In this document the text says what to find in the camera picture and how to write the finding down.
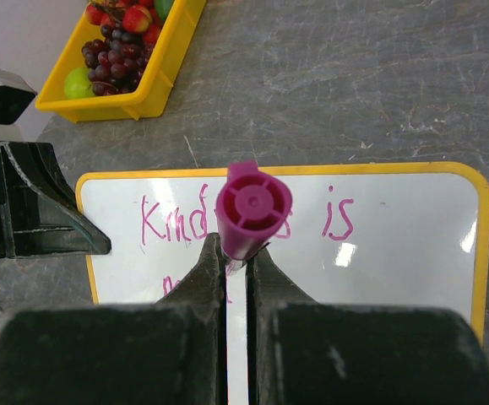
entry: yellow basket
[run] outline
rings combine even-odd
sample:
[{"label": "yellow basket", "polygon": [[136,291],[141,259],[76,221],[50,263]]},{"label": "yellow basket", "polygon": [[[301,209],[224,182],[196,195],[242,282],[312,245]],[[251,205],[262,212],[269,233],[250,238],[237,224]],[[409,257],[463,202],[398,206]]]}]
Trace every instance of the yellow basket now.
[{"label": "yellow basket", "polygon": [[90,24],[83,14],[43,86],[35,107],[40,111],[56,112],[71,122],[138,120],[160,116],[166,108],[205,4],[206,0],[175,0],[135,91],[68,100],[64,95],[64,80],[72,70],[84,66],[82,46],[86,41],[103,39],[100,27]]}]

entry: marker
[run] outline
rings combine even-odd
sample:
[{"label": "marker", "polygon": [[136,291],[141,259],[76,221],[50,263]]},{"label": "marker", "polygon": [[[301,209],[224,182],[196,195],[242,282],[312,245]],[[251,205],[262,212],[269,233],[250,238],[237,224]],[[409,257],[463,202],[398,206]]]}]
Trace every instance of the marker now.
[{"label": "marker", "polygon": [[[255,160],[229,165],[227,183],[216,199],[224,254],[232,261],[242,262],[255,256],[280,229],[292,203],[289,188],[259,171]],[[240,268],[233,262],[228,269],[231,265]]]}]

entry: table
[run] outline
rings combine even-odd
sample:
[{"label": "table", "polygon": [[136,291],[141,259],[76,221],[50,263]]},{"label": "table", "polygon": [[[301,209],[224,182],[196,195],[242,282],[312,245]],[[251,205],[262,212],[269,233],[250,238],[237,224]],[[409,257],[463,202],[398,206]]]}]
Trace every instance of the table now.
[{"label": "table", "polygon": [[[245,159],[456,160],[489,180],[489,0],[210,1],[163,117],[55,117],[40,140],[72,185]],[[90,302],[83,257],[0,260],[4,308]]]}]

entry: yellow whiteboard frame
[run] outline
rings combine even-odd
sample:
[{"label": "yellow whiteboard frame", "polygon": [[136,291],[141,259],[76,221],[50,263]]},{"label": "yellow whiteboard frame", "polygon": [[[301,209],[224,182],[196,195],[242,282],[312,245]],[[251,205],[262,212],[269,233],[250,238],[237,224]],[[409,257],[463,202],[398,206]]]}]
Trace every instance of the yellow whiteboard frame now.
[{"label": "yellow whiteboard frame", "polygon": [[[471,326],[481,341],[484,339],[486,309],[486,286],[489,262],[489,184],[477,170],[457,162],[423,163],[378,163],[364,165],[309,165],[309,166],[270,166],[261,167],[265,173],[273,176],[315,176],[315,175],[401,175],[447,173],[464,177],[477,191],[479,212],[477,219],[475,274],[473,277],[473,300],[471,303]],[[145,170],[87,173],[77,182],[77,205],[82,213],[81,192],[84,184],[91,180],[148,179],[156,177],[221,177],[227,175],[227,168],[219,169],[182,169],[182,170]],[[99,303],[95,286],[94,268],[91,256],[86,257],[89,272],[92,299]]]}]

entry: red apple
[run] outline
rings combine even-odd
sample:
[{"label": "red apple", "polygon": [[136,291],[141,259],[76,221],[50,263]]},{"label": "red apple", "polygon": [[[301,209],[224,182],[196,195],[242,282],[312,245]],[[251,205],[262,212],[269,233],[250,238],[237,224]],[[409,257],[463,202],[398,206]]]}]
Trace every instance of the red apple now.
[{"label": "red apple", "polygon": [[115,23],[111,17],[109,17],[108,14],[103,14],[103,17],[101,17],[101,23],[100,25],[110,25],[112,28],[115,28],[117,26],[117,23]]},{"label": "red apple", "polygon": [[84,13],[86,14],[86,19],[89,20],[89,23],[93,25],[100,25],[102,17],[106,15],[103,11],[96,8],[94,4],[86,6]]},{"label": "red apple", "polygon": [[149,8],[150,16],[152,17],[152,22],[158,25],[160,28],[163,27],[163,19],[160,18],[158,12],[155,8]]},{"label": "red apple", "polygon": [[152,23],[149,10],[143,6],[135,5],[126,10],[122,19],[122,27],[133,34],[143,34]]},{"label": "red apple", "polygon": [[158,38],[160,38],[160,32],[161,28],[156,24],[152,24],[143,34],[143,43],[156,45]]}]

